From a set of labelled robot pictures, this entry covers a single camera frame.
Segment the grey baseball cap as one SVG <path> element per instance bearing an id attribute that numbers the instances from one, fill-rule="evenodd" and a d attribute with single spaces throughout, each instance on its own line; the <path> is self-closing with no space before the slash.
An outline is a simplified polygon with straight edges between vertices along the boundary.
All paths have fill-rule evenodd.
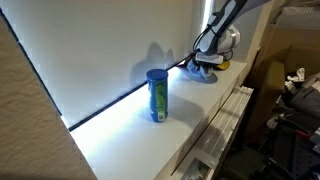
<path id="1" fill-rule="evenodd" d="M 218 80 L 218 77 L 214 73 L 214 69 L 208 63 L 190 60 L 187 63 L 187 69 L 192 74 L 193 78 L 203 83 L 213 84 Z"/>

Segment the blue tennis ball can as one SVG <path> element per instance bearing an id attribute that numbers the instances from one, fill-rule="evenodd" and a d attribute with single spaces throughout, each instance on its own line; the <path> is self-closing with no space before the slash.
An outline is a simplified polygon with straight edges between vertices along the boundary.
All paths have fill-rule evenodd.
<path id="1" fill-rule="evenodd" d="M 163 122 L 168 116 L 168 72 L 152 69 L 146 73 L 150 93 L 149 109 L 152 120 Z"/>

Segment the cardboard box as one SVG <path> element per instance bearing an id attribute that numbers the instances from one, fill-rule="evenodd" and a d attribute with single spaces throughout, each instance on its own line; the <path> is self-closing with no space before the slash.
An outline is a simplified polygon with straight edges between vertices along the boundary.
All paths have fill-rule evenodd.
<path id="1" fill-rule="evenodd" d="M 261 88 L 272 61 L 284 64 L 277 78 L 303 67 L 307 76 L 320 71 L 320 6 L 285 7 L 266 30 L 251 82 Z"/>

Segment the cluttered dark equipment pile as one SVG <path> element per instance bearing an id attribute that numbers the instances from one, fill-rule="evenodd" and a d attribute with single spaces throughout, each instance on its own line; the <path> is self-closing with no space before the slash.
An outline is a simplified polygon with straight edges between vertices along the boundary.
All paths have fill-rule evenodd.
<path id="1" fill-rule="evenodd" d="M 267 96 L 258 100 L 258 115 L 240 125 L 227 162 L 238 180 L 319 180 L 320 125 L 319 75 L 296 75 L 272 101 L 266 115 Z"/>

